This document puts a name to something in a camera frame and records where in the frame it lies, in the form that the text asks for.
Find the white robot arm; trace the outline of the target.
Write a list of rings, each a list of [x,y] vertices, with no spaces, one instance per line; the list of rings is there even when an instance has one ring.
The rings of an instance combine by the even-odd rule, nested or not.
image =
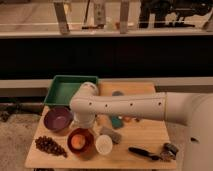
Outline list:
[[[127,115],[185,125],[187,138],[182,171],[213,171],[213,93],[158,92],[99,96],[91,82],[83,83],[69,104],[75,122],[90,128],[95,116]]]

